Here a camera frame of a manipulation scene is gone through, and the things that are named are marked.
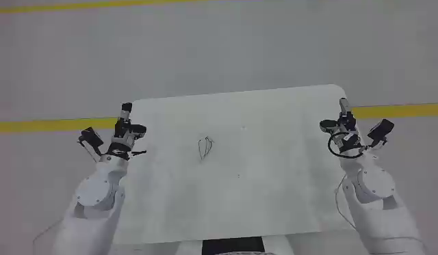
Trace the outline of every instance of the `robotic hand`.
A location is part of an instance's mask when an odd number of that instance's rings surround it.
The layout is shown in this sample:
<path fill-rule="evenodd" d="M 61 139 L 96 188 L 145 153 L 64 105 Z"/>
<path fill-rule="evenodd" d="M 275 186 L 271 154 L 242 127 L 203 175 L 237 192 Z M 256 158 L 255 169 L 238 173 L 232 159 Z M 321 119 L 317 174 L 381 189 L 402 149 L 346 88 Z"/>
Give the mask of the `robotic hand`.
<path fill-rule="evenodd" d="M 341 184 L 355 225 L 370 254 L 425 254 L 414 219 L 398 196 L 391 175 L 377 166 L 371 152 L 386 142 L 386 134 L 394 127 L 382 120 L 368 134 L 373 142 L 364 146 L 348 101 L 339 101 L 338 120 L 323 120 L 320 128 L 331 136 L 328 149 L 340 158 L 346 175 Z M 339 148 L 336 153 L 331 142 Z"/>
<path fill-rule="evenodd" d="M 125 190 L 119 181 L 127 173 L 128 153 L 134 141 L 146 133 L 145 126 L 131 124 L 131 109 L 131 103 L 122 105 L 110 147 L 104 155 L 98 149 L 103 144 L 100 137 L 91 128 L 82 132 L 79 143 L 89 143 L 100 160 L 96 171 L 76 189 L 55 239 L 54 255 L 105 255 L 109 252 L 125 199 Z M 140 153 L 143 152 L 132 152 L 132 155 Z"/>

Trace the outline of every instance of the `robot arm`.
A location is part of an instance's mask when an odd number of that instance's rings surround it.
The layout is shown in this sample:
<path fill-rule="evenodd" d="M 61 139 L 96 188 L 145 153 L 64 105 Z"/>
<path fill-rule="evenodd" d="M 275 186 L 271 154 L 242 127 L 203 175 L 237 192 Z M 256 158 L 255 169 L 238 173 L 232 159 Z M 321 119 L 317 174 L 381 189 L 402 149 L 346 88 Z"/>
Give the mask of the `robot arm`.
<path fill-rule="evenodd" d="M 370 254 L 425 254 L 415 221 L 397 194 L 392 176 L 375 164 L 371 152 L 386 143 L 386 134 L 394 127 L 388 120 L 377 124 L 368 134 L 373 142 L 361 143 L 356 120 L 341 98 L 339 119 L 323 120 L 322 131 L 330 133 L 328 149 L 339 157 L 346 175 L 342 190 L 363 245 Z M 339 153 L 331 149 L 331 142 Z"/>
<path fill-rule="evenodd" d="M 97 148 L 103 142 L 92 129 L 83 131 L 79 138 L 94 148 L 100 160 L 96 171 L 76 189 L 55 239 L 54 255 L 106 255 L 109 252 L 125 199 L 125 190 L 119 181 L 127 173 L 128 152 L 134 141 L 146 133 L 146 127 L 131 124 L 131 108 L 131 103 L 122 105 L 110 147 L 104 155 Z"/>

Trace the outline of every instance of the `white tabletop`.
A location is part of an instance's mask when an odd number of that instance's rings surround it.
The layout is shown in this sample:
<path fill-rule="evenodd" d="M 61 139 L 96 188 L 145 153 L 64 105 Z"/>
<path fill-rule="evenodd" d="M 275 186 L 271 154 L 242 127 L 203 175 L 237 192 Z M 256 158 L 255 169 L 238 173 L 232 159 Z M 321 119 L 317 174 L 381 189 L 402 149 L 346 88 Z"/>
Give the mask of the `white tabletop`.
<path fill-rule="evenodd" d="M 347 228 L 343 176 L 319 122 L 337 119 L 336 85 L 137 100 L 147 127 L 124 178 L 115 243 L 160 243 Z M 201 161 L 198 140 L 209 136 Z M 339 195 L 343 212 L 348 212 Z"/>

